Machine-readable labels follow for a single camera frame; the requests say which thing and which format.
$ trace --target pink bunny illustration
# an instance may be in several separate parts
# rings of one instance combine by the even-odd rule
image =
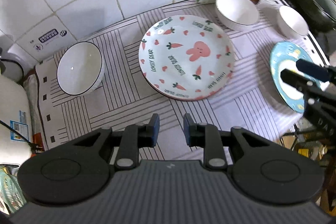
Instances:
[[[201,56],[208,57],[210,55],[210,49],[204,42],[197,41],[193,48],[190,48],[186,51],[186,54],[191,54],[189,60],[193,62],[199,59]]]

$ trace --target metal screw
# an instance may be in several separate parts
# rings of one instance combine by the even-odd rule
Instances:
[[[209,160],[209,164],[213,167],[222,167],[225,165],[225,160],[214,158]]]
[[[315,103],[315,100],[313,98],[308,99],[308,104],[313,105]]]
[[[120,167],[130,167],[133,165],[133,160],[126,158],[119,159],[117,160],[117,165]]]

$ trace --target striped tablecloth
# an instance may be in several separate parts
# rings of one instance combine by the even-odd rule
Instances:
[[[275,43],[285,40],[276,27],[281,0],[258,4],[260,20],[249,32],[227,29],[216,17],[213,4],[196,0],[167,5],[118,22],[86,39],[102,51],[105,75],[100,86],[85,96],[69,96],[59,87],[56,71],[65,49],[36,66],[38,105],[47,149],[102,126],[121,130],[127,125],[160,115],[160,133],[155,148],[140,149],[141,159],[200,159],[200,148],[189,148],[182,131],[182,118],[189,112],[196,122],[221,130],[241,126],[269,140],[276,140],[301,115],[285,105],[278,95],[269,69]],[[217,94],[195,102],[169,99],[144,79],[138,62],[140,40],[156,22],[173,15],[207,18],[221,26],[235,48],[234,76]],[[317,64],[327,64],[315,39],[307,36],[295,43]]]

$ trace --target white appliance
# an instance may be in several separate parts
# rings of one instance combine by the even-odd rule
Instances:
[[[32,141],[32,126],[25,90],[0,75],[0,120]],[[0,124],[0,165],[18,165],[31,156],[28,143]]]

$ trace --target green basket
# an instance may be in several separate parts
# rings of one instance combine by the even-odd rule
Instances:
[[[6,174],[2,169],[0,169],[0,192],[3,193],[3,201],[12,213],[26,204],[17,178]]]

